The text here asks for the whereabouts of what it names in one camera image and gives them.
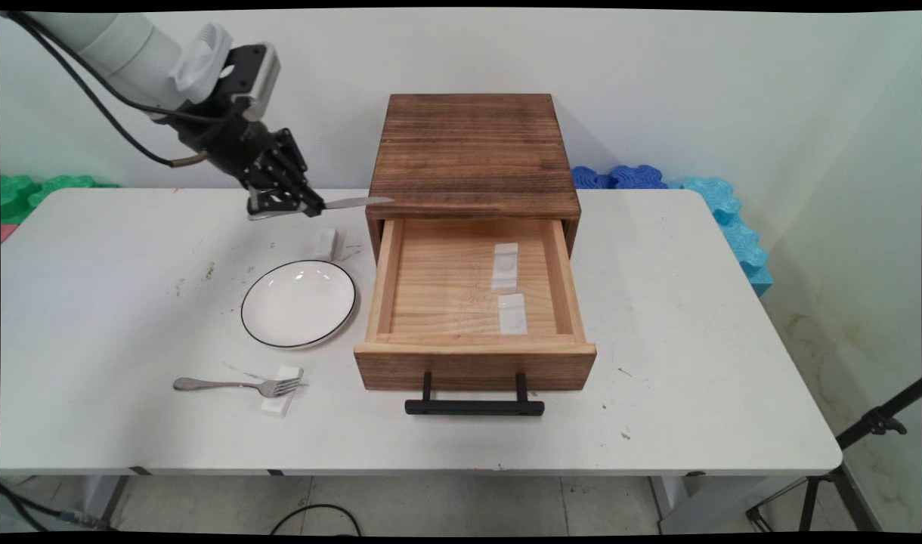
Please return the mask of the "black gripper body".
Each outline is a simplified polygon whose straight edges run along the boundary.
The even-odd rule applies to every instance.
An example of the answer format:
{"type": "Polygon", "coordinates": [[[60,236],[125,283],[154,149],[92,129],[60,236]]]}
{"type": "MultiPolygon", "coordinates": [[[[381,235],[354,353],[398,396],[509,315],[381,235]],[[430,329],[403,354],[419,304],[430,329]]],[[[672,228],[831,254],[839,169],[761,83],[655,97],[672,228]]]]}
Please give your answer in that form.
{"type": "Polygon", "coordinates": [[[180,142],[240,182],[253,182],[265,160],[278,151],[277,139],[263,122],[234,115],[219,123],[175,121],[180,142]]]}

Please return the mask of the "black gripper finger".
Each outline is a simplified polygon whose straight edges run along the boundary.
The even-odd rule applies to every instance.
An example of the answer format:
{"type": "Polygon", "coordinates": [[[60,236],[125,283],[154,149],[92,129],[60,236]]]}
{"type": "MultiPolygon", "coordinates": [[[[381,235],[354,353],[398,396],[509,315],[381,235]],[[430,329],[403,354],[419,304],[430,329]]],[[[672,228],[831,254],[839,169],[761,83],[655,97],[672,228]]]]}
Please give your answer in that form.
{"type": "Polygon", "coordinates": [[[248,192],[246,212],[249,220],[306,213],[306,178],[291,168],[247,169],[241,184],[248,192]]]}
{"type": "Polygon", "coordinates": [[[274,213],[302,213],[320,216],[325,200],[311,188],[306,178],[307,165],[289,130],[276,131],[275,148],[268,159],[268,173],[274,177],[274,189],[268,196],[274,213]]]}

